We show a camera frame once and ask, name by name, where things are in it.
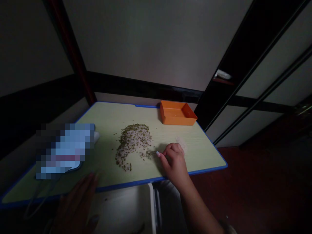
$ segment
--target white plastic container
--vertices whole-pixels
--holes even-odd
[[[156,234],[152,184],[96,193],[89,217],[100,215],[95,233]]]

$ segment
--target light green tabletop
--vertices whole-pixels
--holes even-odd
[[[115,154],[119,146],[118,137],[121,129],[130,124],[149,126],[152,135],[151,149],[162,152],[172,142],[185,143],[185,160],[190,174],[204,173],[210,170],[227,167],[227,163],[210,142],[206,134],[196,122],[193,126],[164,125],[161,121],[160,109],[137,107],[130,104],[96,102],[77,123],[95,124],[100,138],[86,155],[82,167],[62,175],[50,196],[69,192],[84,175],[99,172],[99,190],[115,189],[149,183],[162,178],[162,170],[158,157],[154,154],[151,160],[143,161],[137,153],[129,154],[126,162],[131,163],[132,170],[125,172],[116,165]],[[44,182],[38,197],[44,197],[49,181]],[[2,199],[2,203],[29,200],[39,181],[35,180],[33,167]]]

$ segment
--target painted fingernail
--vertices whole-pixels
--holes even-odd
[[[96,223],[96,222],[98,222],[99,219],[100,219],[100,216],[99,216],[99,215],[93,216],[93,217],[91,218],[91,222],[92,222],[92,223]]]

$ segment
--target orange tray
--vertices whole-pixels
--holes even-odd
[[[193,125],[197,116],[185,102],[161,101],[160,113],[163,124]]]

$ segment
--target forearm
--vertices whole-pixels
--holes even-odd
[[[196,233],[223,234],[223,228],[203,202],[191,179],[186,181],[186,184],[178,190],[185,203],[184,211],[192,228]]]

